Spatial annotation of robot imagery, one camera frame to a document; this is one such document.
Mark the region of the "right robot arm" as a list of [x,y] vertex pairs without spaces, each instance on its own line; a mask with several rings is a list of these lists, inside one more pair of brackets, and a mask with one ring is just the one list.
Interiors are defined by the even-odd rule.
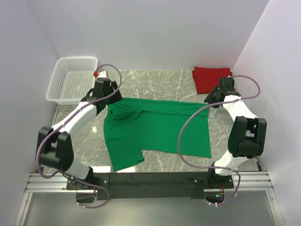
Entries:
[[210,107],[223,107],[233,120],[228,150],[208,170],[206,182],[212,188],[217,188],[222,182],[226,183],[232,170],[245,161],[260,156],[264,149],[267,121],[249,110],[234,86],[232,77],[222,77],[219,85],[205,98]]

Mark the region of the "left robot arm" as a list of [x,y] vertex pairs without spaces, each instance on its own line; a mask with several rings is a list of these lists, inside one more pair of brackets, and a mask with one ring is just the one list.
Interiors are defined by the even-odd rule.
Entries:
[[36,163],[39,173],[41,165],[56,169],[70,177],[77,178],[83,189],[94,183],[93,169],[74,157],[72,139],[91,119],[106,106],[122,100],[120,84],[106,77],[98,77],[94,87],[81,99],[77,107],[62,121],[38,133]]

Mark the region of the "green t-shirt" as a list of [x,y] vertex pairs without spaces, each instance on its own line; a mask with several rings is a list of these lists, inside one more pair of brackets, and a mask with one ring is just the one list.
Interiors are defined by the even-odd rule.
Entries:
[[178,139],[181,154],[211,158],[209,110],[201,111],[185,126],[204,106],[203,103],[138,98],[124,98],[109,105],[103,131],[113,170],[143,162],[143,150],[178,153]]

